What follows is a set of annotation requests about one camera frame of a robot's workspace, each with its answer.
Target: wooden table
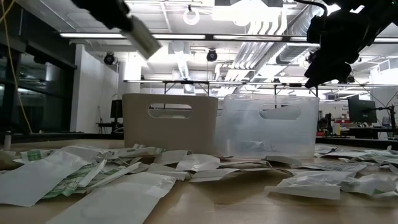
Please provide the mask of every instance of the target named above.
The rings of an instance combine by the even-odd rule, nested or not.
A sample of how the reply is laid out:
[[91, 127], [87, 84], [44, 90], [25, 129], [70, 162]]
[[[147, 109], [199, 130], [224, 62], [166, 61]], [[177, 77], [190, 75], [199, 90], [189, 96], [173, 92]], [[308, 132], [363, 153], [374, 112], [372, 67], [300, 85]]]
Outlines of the wooden table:
[[[122, 141], [79, 141], [103, 147], [123, 144]], [[70, 144], [54, 142], [53, 146]], [[16, 148], [27, 149], [18, 144]], [[368, 167], [360, 174], [393, 175]], [[341, 193], [341, 200], [324, 200], [271, 193], [264, 187], [277, 185], [286, 175], [278, 172], [253, 172], [237, 175], [218, 182], [176, 182], [173, 189], [156, 205], [145, 223], [188, 224], [257, 224], [257, 223], [398, 223], [398, 198], [371, 198], [360, 194]], [[37, 205], [24, 208], [0, 205], [0, 223], [45, 223], [81, 199], [82, 195], [42, 200]]]

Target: clear plastic bin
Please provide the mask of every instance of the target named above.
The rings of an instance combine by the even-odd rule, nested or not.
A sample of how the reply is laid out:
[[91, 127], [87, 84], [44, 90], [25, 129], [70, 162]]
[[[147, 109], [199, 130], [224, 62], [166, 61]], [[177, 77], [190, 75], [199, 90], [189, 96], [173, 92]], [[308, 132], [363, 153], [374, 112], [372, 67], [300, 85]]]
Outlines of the clear plastic bin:
[[216, 122], [222, 156], [313, 157], [319, 98], [232, 94]]

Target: computer monitor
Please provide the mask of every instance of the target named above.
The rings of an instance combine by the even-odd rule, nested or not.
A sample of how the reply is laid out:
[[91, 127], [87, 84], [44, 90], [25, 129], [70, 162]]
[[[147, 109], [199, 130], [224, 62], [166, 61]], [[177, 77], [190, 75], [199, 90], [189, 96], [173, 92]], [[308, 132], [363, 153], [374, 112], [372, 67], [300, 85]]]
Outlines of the computer monitor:
[[348, 110], [351, 122], [377, 123], [374, 101], [348, 98]]
[[111, 118], [122, 118], [122, 117], [123, 117], [122, 100], [113, 100], [111, 106]]

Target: yellow cable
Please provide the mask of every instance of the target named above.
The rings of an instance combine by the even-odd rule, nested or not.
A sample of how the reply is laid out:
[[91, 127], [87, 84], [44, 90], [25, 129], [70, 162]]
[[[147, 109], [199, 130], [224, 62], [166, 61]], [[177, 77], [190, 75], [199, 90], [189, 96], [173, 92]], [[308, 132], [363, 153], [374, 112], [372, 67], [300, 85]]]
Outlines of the yellow cable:
[[[9, 9], [11, 8], [13, 3], [14, 3], [14, 1], [11, 3], [10, 7], [8, 7], [7, 11], [9, 11]], [[4, 1], [1, 3], [1, 7], [2, 7], [2, 13], [3, 13], [3, 17], [4, 18], [2, 17], [0, 19], [0, 22], [4, 19], [4, 27], [6, 28], [6, 40], [7, 40], [7, 46], [8, 46], [8, 56], [9, 56], [9, 60], [11, 61], [10, 65], [11, 65], [11, 70], [12, 70], [12, 76], [14, 76], [15, 91], [16, 91], [18, 99], [19, 99], [19, 104], [21, 104], [22, 113], [24, 114], [24, 117], [25, 117], [27, 126], [29, 128], [29, 131], [30, 131], [30, 133], [32, 133], [32, 128], [30, 128], [30, 123], [29, 123], [29, 120], [27, 119], [27, 116], [25, 114], [24, 105], [22, 105], [21, 96], [19, 95], [19, 92], [18, 92], [18, 82], [17, 82], [17, 77], [15, 76], [15, 69], [14, 69], [14, 64], [13, 64], [13, 61], [12, 61], [10, 41], [9, 41], [9, 38], [8, 38], [7, 20], [6, 20], [6, 17], [5, 17], [7, 15], [7, 13], [4, 11]]]
[[4, 1], [5, 1], [5, 0], [2, 0], [2, 1], [1, 1], [1, 4], [2, 4], [2, 17], [0, 18], [0, 23], [3, 21], [3, 19], [6, 19], [6, 16], [7, 16], [8, 12], [11, 10], [12, 5], [14, 5], [14, 3], [15, 3], [15, 0], [12, 0], [10, 6], [9, 6], [8, 9], [4, 12]]

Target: storage bin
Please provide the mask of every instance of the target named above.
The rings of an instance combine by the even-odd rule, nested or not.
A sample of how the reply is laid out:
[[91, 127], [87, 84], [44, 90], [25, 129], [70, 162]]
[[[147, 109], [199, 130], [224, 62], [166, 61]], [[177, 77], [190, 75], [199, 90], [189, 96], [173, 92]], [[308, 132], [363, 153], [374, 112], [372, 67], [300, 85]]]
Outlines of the storage bin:
[[[179, 110], [154, 110], [164, 104]], [[123, 95], [124, 145], [135, 143], [166, 150], [215, 154], [218, 99], [209, 96]]]
[[313, 157], [319, 98], [233, 94], [216, 122], [221, 156]]

